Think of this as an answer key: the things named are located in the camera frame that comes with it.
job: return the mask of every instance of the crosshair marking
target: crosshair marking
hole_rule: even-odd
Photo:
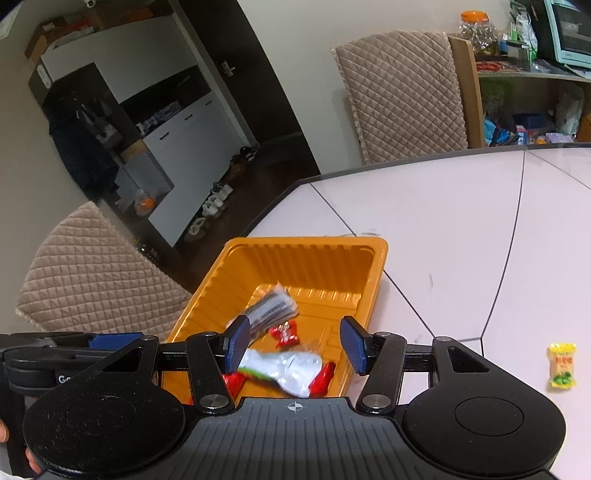
[[[290,403],[288,406],[286,406],[286,408],[289,408],[291,411],[296,412],[296,411],[300,411],[302,408],[305,408],[305,406],[303,406],[301,403],[298,402],[293,402]]]

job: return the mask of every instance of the beige chair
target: beige chair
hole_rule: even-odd
[[[17,315],[42,331],[143,332],[165,340],[190,297],[89,202],[39,247]]]
[[[365,163],[484,146],[471,45],[393,31],[334,50]]]

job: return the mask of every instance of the orange plastic tray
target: orange plastic tray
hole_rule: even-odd
[[[179,342],[228,322],[280,283],[298,305],[295,317],[302,345],[310,345],[324,362],[335,362],[329,397],[345,393],[353,374],[339,341],[340,320],[352,315],[368,325],[388,243],[373,237],[235,238],[229,241],[191,298],[168,337]],[[275,352],[269,335],[252,348]],[[181,402],[191,401],[186,372],[166,372],[163,387]],[[279,388],[247,381],[239,397],[285,397]]]

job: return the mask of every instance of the orange jar lid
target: orange jar lid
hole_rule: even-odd
[[[488,22],[488,15],[486,12],[479,12],[478,10],[467,10],[462,12],[463,22]]]

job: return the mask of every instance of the white table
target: white table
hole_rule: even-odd
[[[379,235],[389,243],[369,330],[463,342],[552,399],[567,437],[552,472],[587,479],[591,444],[591,148],[522,147],[311,179],[250,236]],[[577,343],[573,390],[547,389],[546,349]],[[349,387],[355,401],[363,381]],[[400,403],[427,388],[407,374]]]

